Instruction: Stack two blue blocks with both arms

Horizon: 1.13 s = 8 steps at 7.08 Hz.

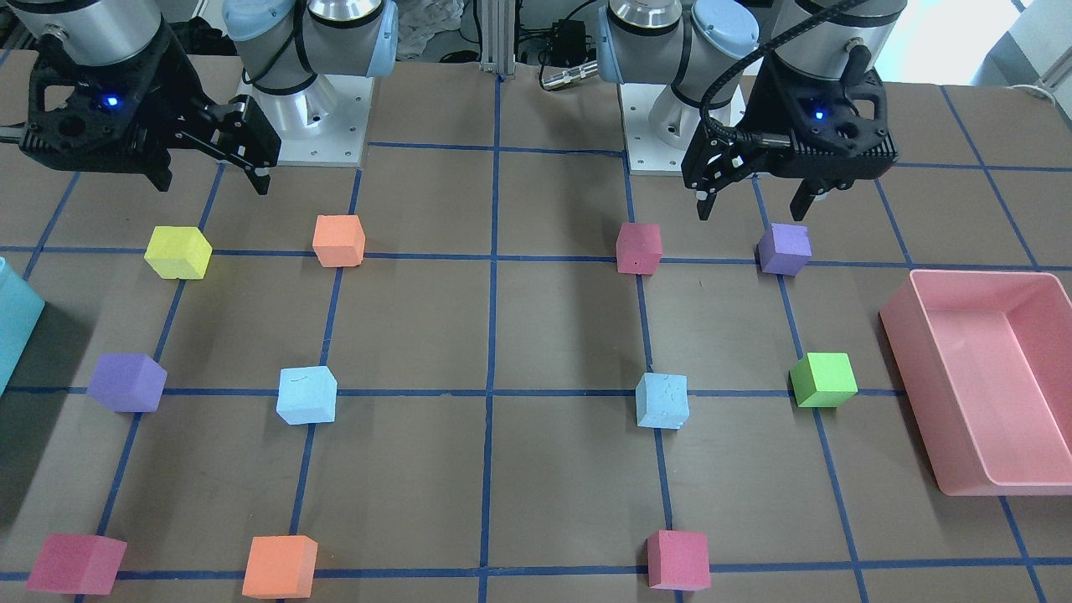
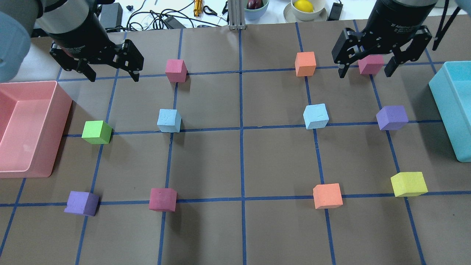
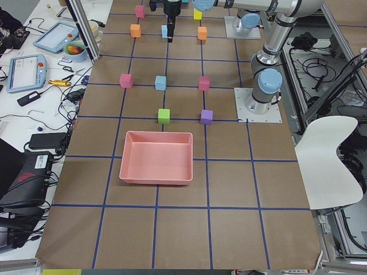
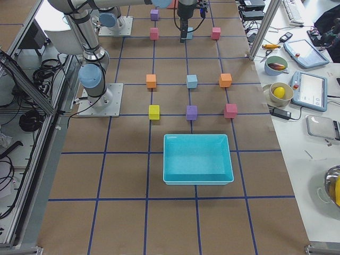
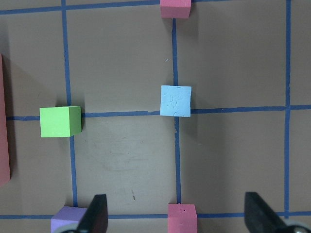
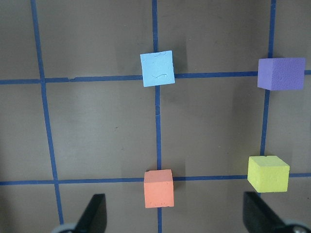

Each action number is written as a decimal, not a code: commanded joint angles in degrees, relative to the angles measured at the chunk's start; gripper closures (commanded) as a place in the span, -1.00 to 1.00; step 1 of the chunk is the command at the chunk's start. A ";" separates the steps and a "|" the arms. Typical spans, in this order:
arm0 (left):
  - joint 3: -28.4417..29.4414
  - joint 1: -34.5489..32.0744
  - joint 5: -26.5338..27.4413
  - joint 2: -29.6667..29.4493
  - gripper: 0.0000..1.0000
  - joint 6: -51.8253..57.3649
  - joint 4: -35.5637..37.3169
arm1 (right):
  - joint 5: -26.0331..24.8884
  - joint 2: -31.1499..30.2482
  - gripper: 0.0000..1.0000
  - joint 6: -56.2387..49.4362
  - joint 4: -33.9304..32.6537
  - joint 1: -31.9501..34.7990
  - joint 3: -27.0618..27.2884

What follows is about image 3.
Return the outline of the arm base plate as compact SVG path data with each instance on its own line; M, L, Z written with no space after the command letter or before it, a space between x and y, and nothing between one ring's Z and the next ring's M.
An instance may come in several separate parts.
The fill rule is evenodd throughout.
M241 20L237 17L225 16L224 22L227 38L246 40L261 39L258 27L246 29L243 27Z
M269 103L258 103L253 88L234 88L237 121L243 123L282 123L276 96Z

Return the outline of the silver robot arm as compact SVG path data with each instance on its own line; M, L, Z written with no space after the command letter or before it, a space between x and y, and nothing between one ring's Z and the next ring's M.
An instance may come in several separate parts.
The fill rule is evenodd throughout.
M158 4L150 1L150 10L154 11ZM187 1L156 1L163 4L163 12L167 17L167 40L173 42L175 19L181 13L181 5ZM194 11L204 12L213 6L218 6L219 1L192 1ZM234 1L224 1L224 8L234 7ZM237 15L225 16L224 24L227 38L259 40L261 38L259 26L261 25L260 12L236 7Z
M247 109L256 114L266 113L273 97L280 91L283 77L275 69L280 52L294 27L301 17L302 1L193 1L199 11L208 11L212 7L225 9L236 8L237 18L233 23L236 32L250 31L260 23L260 12L275 14L275 23L270 36L263 47L251 60L253 79L256 83L252 93L245 99Z

